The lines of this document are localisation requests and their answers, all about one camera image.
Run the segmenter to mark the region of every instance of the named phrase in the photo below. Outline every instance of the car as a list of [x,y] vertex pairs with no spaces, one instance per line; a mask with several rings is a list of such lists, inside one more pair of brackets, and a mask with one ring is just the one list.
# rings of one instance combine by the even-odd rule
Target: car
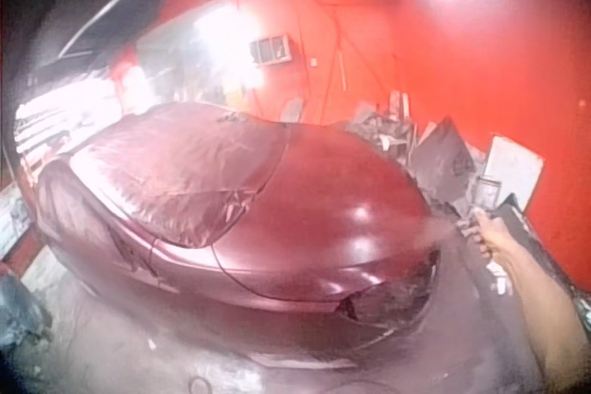
[[[206,103],[128,115],[60,153],[37,202],[48,244],[95,293],[123,278],[186,304],[383,328],[420,312],[435,266],[416,243],[425,199],[365,141]],[[372,315],[384,297],[392,310]]]

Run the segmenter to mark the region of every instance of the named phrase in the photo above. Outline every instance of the floor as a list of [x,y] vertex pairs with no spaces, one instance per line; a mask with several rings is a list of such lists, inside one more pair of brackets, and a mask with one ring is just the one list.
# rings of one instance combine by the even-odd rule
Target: floor
[[14,363],[31,392],[50,394],[532,392],[539,374],[515,301],[479,293],[469,262],[443,251],[439,295],[408,337],[385,339],[351,360],[284,369],[189,344],[129,316],[88,293],[43,249],[23,281],[53,314],[53,339],[23,343]]

